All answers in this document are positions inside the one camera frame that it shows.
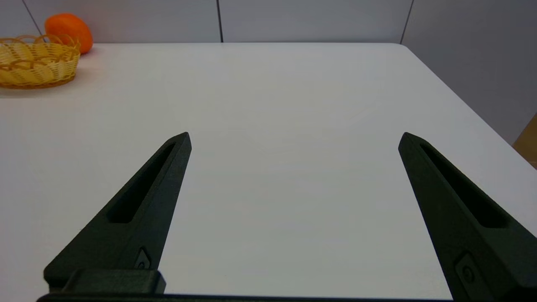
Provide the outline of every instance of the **gray wall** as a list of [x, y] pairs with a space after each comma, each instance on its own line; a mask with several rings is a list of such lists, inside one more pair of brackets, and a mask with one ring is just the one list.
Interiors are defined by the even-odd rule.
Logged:
[[224, 42], [401, 42], [412, 0], [220, 0]]
[[72, 12], [95, 42], [403, 38], [507, 142], [537, 111], [537, 0], [25, 1], [0, 0], [0, 37], [38, 35], [35, 23], [44, 33], [48, 16]]
[[0, 0], [0, 38], [39, 35], [22, 0]]
[[216, 0], [25, 0], [45, 33], [45, 20], [71, 12], [95, 42], [220, 42]]
[[406, 45], [508, 143], [537, 111], [536, 0], [415, 0]]

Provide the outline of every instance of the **screw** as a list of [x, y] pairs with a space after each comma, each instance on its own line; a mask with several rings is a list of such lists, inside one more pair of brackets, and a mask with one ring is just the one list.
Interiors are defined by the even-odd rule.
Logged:
[[473, 283], [475, 280], [474, 272], [469, 266], [465, 266], [462, 268], [462, 275], [468, 283]]

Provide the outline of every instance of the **orange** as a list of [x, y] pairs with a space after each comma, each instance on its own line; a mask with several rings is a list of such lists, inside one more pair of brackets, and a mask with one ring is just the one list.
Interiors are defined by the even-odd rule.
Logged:
[[[93, 37], [90, 28], [77, 16], [72, 13], [59, 13], [53, 15], [45, 21], [45, 32], [47, 34], [66, 34], [73, 40], [80, 42], [80, 53], [85, 54], [93, 46]], [[69, 43], [69, 39], [61, 38], [64, 44]]]

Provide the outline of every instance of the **wicker basket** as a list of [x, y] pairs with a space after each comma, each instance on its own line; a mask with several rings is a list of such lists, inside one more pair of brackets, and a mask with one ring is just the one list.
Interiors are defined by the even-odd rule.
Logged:
[[70, 42], [64, 44], [54, 35], [0, 39], [0, 87], [34, 89], [72, 81], [80, 58], [80, 43], [71, 38], [64, 40]]

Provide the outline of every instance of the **white table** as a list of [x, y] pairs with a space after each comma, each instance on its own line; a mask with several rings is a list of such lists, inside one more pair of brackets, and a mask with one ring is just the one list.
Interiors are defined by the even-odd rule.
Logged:
[[0, 96], [3, 301], [45, 294], [48, 262], [184, 131], [167, 292], [450, 298], [405, 131], [537, 234], [537, 172], [400, 45], [95, 45], [73, 82]]

